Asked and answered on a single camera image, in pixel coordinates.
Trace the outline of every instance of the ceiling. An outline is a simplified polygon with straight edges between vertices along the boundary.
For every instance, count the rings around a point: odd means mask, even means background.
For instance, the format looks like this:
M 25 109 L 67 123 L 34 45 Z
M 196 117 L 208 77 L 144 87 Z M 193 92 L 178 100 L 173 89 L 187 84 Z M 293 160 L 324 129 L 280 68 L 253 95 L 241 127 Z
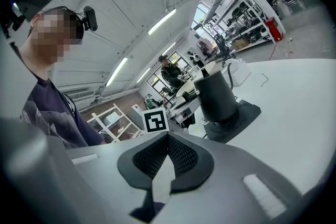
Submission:
M 198 0 L 52 0 L 56 6 L 82 12 L 89 5 L 96 12 L 98 30 L 86 31 L 82 45 L 75 45 L 67 60 L 50 76 L 62 89 L 91 87 L 103 95 L 136 86 L 144 68 L 173 42 L 188 34 Z M 176 13 L 151 36 L 147 31 L 172 8 Z M 104 85 L 123 59 L 128 60 L 110 86 Z

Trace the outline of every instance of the kettle base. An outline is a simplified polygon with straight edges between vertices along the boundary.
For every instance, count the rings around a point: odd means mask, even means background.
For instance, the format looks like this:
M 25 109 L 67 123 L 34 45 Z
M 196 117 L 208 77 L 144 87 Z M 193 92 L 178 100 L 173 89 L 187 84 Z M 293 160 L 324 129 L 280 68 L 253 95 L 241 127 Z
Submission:
M 236 98 L 238 109 L 229 122 L 208 122 L 205 132 L 209 140 L 227 143 L 250 125 L 261 113 L 260 107 L 250 104 L 243 99 Z

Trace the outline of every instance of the cable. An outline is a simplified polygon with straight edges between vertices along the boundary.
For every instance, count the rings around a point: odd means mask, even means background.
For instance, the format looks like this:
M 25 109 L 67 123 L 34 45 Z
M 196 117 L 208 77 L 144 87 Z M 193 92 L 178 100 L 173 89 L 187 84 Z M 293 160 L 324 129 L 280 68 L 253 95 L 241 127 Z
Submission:
M 230 71 L 230 66 L 232 65 L 232 63 L 229 63 L 227 66 L 227 73 L 229 75 L 230 78 L 230 83 L 231 83 L 231 90 L 233 89 L 233 80 L 232 80 L 232 76 L 231 76 L 231 71 Z
M 264 73 L 261 73 L 267 80 L 265 81 L 265 82 L 263 82 L 263 84 L 260 86 L 260 87 L 262 87 L 262 86 L 264 86 L 264 84 L 268 81 L 268 78 L 265 76 L 265 74 Z

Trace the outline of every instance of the cardboard box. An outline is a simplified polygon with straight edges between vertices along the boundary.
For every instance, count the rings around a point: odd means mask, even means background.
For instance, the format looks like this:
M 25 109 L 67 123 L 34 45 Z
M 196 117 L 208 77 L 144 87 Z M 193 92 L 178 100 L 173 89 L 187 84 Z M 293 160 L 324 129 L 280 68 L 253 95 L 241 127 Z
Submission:
M 232 43 L 232 46 L 235 50 L 243 49 L 250 44 L 250 41 L 247 38 L 241 38 Z

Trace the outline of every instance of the white round table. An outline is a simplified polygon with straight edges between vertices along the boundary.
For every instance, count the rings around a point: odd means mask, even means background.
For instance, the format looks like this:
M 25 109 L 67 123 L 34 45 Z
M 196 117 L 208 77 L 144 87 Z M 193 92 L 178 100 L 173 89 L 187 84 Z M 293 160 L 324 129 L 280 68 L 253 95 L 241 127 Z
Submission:
M 304 194 L 319 182 L 336 150 L 336 60 L 278 60 L 248 66 L 251 75 L 233 92 L 259 106 L 261 114 L 228 145 L 250 152 Z M 199 110 L 190 134 L 203 127 Z

